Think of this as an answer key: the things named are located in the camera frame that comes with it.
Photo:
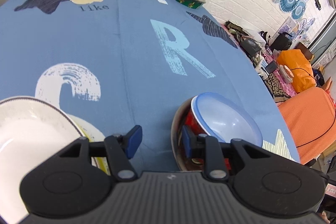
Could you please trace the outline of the white gold-rimmed plate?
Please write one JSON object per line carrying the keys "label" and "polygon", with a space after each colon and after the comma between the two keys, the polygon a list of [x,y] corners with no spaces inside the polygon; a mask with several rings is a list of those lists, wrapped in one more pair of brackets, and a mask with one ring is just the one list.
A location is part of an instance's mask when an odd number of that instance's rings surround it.
{"label": "white gold-rimmed plate", "polygon": [[22,178],[83,134],[61,110],[33,97],[1,101],[1,218],[19,223],[27,210]]}

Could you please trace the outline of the red ceramic bowl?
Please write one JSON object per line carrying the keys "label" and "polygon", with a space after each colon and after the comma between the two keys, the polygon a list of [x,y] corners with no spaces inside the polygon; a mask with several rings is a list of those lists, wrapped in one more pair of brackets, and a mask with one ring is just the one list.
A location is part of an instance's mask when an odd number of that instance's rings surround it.
{"label": "red ceramic bowl", "polygon": [[[190,108],[189,112],[187,113],[186,119],[184,121],[184,125],[189,126],[189,128],[195,135],[200,135],[200,134],[209,135],[204,130],[204,128],[199,124],[197,118],[194,116],[192,108]],[[193,165],[197,165],[200,167],[204,165],[204,160],[199,159],[199,158],[192,158],[191,162],[193,163]]]}

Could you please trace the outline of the blue printed tablecloth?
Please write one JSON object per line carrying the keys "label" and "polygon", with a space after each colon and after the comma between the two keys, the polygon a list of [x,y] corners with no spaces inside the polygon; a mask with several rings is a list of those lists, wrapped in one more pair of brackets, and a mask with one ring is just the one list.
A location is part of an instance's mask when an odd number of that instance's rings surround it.
{"label": "blue printed tablecloth", "polygon": [[175,0],[8,0],[1,6],[1,98],[35,96],[104,136],[134,125],[136,170],[177,170],[171,124],[187,99],[219,93],[265,144],[293,138],[262,79],[204,9]]}

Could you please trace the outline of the yellow-green plate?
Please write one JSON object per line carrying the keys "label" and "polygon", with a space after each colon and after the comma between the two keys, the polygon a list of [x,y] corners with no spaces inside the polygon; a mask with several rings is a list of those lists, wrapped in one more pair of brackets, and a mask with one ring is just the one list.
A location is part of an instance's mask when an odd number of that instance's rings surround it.
{"label": "yellow-green plate", "polygon": [[[105,139],[103,133],[99,129],[97,129],[94,125],[74,115],[69,114],[68,116],[73,120],[73,122],[78,126],[78,128],[82,132],[82,134],[90,142],[99,142]],[[92,164],[101,169],[107,175],[110,175],[108,163],[105,157],[93,157]]]}

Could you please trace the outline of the orange bag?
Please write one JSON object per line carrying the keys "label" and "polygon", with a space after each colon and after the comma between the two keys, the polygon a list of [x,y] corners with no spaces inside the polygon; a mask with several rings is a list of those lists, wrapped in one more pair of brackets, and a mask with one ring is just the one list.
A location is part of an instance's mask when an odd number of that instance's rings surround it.
{"label": "orange bag", "polygon": [[293,74],[291,85],[296,93],[317,86],[311,64],[300,50],[281,51],[276,60],[279,65],[287,66]]}

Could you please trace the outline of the stainless steel bowl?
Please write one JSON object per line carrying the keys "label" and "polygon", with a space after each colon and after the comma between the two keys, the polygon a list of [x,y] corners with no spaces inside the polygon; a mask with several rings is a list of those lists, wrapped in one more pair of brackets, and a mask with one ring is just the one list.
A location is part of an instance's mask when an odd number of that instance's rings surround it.
{"label": "stainless steel bowl", "polygon": [[230,156],[233,155],[231,145],[216,140],[207,148],[205,138],[208,135],[193,132],[187,124],[192,116],[191,101],[191,98],[188,99],[178,108],[171,125],[171,146],[180,171],[203,172],[206,153],[212,155],[216,151],[221,151],[224,171],[228,175],[235,174],[230,163]]}

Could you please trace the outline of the white power strip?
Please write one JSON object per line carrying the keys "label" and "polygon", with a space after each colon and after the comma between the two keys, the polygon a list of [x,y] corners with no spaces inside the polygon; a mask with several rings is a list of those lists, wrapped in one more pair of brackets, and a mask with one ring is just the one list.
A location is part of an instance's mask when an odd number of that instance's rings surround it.
{"label": "white power strip", "polygon": [[255,70],[258,73],[258,75],[263,79],[267,79],[269,77],[269,73],[266,70],[266,67],[268,66],[268,63],[265,60],[262,60],[256,65]]}

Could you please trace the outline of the black patterned cloth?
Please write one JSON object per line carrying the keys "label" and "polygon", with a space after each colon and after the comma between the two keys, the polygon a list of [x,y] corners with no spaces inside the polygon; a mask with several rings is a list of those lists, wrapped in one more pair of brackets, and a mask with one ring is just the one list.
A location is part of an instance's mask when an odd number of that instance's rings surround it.
{"label": "black patterned cloth", "polygon": [[285,102],[286,100],[291,98],[291,96],[284,91],[280,81],[276,76],[274,76],[274,74],[270,74],[268,78],[263,81],[276,103]]}

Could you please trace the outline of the black box device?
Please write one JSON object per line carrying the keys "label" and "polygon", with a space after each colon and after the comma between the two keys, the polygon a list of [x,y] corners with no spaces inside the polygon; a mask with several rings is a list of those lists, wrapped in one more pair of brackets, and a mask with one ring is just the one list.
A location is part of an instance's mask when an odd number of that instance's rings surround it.
{"label": "black box device", "polygon": [[255,57],[261,52],[260,46],[253,39],[245,39],[240,43],[240,47],[249,57]]}

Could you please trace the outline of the translucent blue plastic bowl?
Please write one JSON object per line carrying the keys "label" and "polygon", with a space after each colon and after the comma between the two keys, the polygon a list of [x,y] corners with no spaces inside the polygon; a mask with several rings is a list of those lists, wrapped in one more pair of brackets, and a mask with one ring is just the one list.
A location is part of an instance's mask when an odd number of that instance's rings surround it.
{"label": "translucent blue plastic bowl", "polygon": [[240,106],[218,93],[201,93],[191,100],[191,112],[205,134],[220,142],[243,139],[258,147],[263,136],[252,117]]}

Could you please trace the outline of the orange cushion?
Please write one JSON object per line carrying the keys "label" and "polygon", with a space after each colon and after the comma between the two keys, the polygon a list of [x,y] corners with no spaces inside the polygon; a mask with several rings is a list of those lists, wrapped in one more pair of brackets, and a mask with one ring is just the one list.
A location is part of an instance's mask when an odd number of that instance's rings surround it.
{"label": "orange cushion", "polygon": [[301,164],[319,157],[335,142],[335,103],[322,88],[309,88],[278,105]]}

